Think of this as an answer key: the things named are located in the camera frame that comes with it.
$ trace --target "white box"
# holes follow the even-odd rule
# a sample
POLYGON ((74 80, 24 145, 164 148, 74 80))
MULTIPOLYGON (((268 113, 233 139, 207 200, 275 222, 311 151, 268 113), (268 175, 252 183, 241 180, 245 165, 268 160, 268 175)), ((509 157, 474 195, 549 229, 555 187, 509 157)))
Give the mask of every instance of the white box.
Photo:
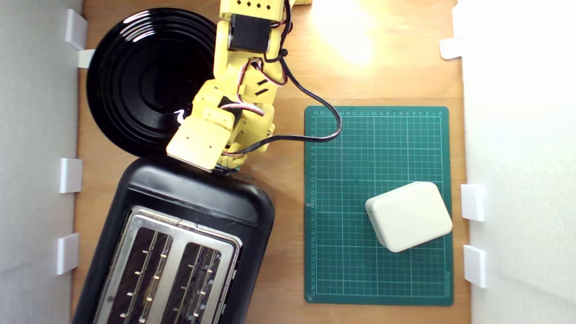
POLYGON ((438 188, 413 182, 366 201, 378 241, 401 252, 452 231, 452 219, 438 188))

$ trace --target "white plastic clip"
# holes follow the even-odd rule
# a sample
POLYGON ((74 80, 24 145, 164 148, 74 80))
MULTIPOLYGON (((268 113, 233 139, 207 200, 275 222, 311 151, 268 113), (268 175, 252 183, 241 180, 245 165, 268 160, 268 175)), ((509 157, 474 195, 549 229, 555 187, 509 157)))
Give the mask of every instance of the white plastic clip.
POLYGON ((474 246, 464 246, 464 278, 480 288, 486 288, 486 252, 474 246))
POLYGON ((463 4, 459 3, 452 8, 452 28, 453 38, 446 38, 440 41, 440 56, 443 59, 453 59, 462 56, 463 37, 465 33, 465 19, 463 4))
POLYGON ((92 61, 92 56, 96 50, 82 50, 78 51, 78 67, 81 69, 87 69, 90 67, 90 62, 92 61))

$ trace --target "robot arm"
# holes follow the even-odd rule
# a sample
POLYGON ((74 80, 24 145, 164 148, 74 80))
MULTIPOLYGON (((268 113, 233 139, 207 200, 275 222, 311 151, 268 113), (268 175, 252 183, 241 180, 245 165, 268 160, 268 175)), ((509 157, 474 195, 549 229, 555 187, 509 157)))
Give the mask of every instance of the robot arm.
POLYGON ((304 89, 282 56, 291 28, 295 0, 222 0, 214 54, 214 77, 202 86, 185 118, 166 147, 169 156, 212 171, 217 164, 235 169, 247 154, 265 152, 275 140, 329 141, 342 125, 338 113, 304 89), (337 131, 310 138, 273 136, 274 99, 288 78, 303 92, 328 107, 337 118, 337 131))

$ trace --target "grid lines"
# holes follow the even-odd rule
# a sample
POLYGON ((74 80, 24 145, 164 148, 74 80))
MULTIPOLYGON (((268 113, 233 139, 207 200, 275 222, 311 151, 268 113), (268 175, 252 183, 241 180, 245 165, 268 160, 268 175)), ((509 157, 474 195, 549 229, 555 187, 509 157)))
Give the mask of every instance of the grid lines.
MULTIPOLYGON (((449 210, 445 107, 338 107, 344 128, 306 144, 305 299, 308 302, 447 305, 453 300, 452 235, 392 253, 379 244, 366 200, 413 181, 431 181, 449 210)), ((306 110, 306 134, 335 121, 306 110)))

